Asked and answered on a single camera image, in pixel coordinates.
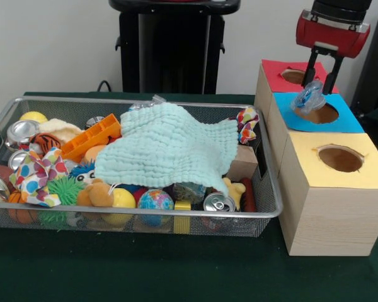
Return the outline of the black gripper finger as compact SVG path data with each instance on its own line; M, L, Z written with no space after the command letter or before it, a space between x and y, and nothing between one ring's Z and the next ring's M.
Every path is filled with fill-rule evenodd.
M317 47L313 47L311 49L311 56L309 57L308 65L306 68L306 71L304 73L304 78L302 80L302 87L306 87L310 82L314 80L316 70L314 68L314 65L316 63L316 59L318 57L319 50Z
M341 64L343 62L343 57L341 56L334 56L335 63L333 65L332 71L326 76L326 80L323 86L323 94L331 94L333 92L333 88L335 86L336 79L338 77L338 73L340 71Z

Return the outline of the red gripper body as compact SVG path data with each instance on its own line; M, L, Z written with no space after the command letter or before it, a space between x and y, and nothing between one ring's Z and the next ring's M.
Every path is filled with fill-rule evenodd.
M370 34L370 25L352 25L328 20L303 10L296 28L296 43L308 48L321 47L337 55L355 58Z

